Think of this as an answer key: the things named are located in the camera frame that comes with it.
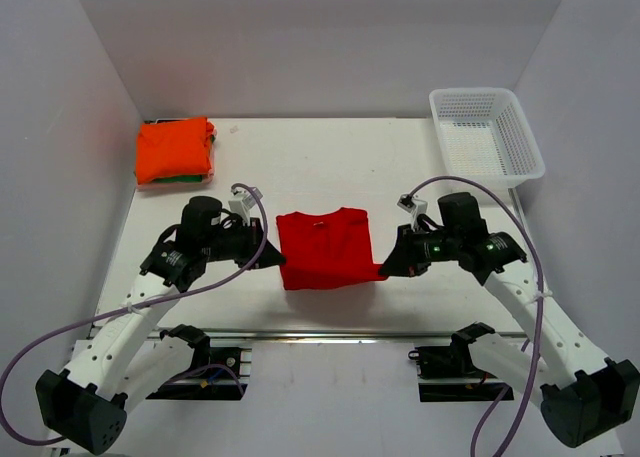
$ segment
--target red cloth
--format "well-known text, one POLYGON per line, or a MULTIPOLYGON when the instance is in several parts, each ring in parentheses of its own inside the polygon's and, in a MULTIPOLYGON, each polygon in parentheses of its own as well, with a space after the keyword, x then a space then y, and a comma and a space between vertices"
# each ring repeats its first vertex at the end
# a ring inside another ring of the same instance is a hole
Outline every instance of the red cloth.
POLYGON ((280 267, 286 290, 336 289, 386 280, 373 263, 369 219, 360 209, 341 208, 327 215, 294 212, 276 217, 280 267))

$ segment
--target laundry basket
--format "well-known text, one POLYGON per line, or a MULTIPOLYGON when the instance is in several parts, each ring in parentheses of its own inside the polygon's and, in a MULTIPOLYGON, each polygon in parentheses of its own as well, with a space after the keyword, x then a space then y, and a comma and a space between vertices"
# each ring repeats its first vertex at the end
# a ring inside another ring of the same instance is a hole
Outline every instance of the laundry basket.
POLYGON ((450 175, 504 190, 544 174, 527 118, 510 90, 434 90, 429 103, 450 175))

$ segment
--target gray wall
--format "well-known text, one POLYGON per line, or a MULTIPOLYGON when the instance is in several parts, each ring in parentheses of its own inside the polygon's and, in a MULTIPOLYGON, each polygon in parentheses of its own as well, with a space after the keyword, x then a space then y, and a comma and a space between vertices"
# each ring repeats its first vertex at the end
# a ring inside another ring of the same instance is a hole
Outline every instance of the gray wall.
POLYGON ((427 113, 513 88, 560 0, 80 0, 143 117, 427 113))
MULTIPOLYGON (((640 366, 640 0, 563 0, 516 93, 547 175, 522 190, 558 301, 640 366)), ((640 455, 640 411, 618 432, 640 455)))
MULTIPOLYGON (((132 195, 140 117, 78 0, 0 0, 0 367, 93 313, 132 195)), ((27 356, 4 399, 44 435, 34 384, 71 336, 27 356)), ((0 453, 40 455, 0 430, 0 453)))

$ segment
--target robotic arm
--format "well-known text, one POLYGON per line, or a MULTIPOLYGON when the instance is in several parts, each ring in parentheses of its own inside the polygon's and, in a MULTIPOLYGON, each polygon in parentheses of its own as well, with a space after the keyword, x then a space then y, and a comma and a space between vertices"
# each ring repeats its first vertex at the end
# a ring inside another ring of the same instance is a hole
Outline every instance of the robotic arm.
MULTIPOLYGON (((507 308, 530 338, 536 299, 544 298, 543 360, 531 401, 562 443, 577 447, 631 418, 640 373, 628 360, 610 359, 550 295, 539 295, 525 252, 508 234, 489 234, 474 197, 463 192, 439 199, 442 226, 426 216, 424 201, 405 195, 398 205, 412 214, 412 222, 398 227, 396 245, 380 268, 381 275, 414 277, 433 262, 457 261, 507 308)), ((488 325, 475 323, 456 332, 450 352, 463 373, 480 369, 524 391, 531 358, 488 325)))
MULTIPOLYGON (((263 237, 260 220, 250 217, 255 204, 248 192, 235 192, 231 211, 211 197, 194 197, 179 225, 164 231, 140 267, 122 305, 131 312, 109 320, 88 349, 56 374, 44 372, 36 384, 47 427, 95 455, 106 452, 122 432, 127 415, 172 377, 201 362, 209 338, 190 326, 169 331, 156 347, 131 364, 160 319, 177 300, 135 309, 135 304, 185 292, 201 277, 208 262, 233 260, 239 267, 255 255, 263 237), (167 239, 175 232, 175 241, 167 239)), ((251 267, 284 264, 267 242, 251 267)))

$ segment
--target folded red shirt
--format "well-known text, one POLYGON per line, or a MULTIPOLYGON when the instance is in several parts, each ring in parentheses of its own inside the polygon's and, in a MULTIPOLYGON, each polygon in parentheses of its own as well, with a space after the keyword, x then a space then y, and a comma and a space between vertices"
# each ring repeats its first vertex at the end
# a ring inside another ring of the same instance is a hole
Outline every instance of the folded red shirt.
POLYGON ((326 215, 294 212, 276 217, 280 267, 286 290, 336 289, 386 280, 373 263, 369 219, 360 209, 341 208, 326 215))

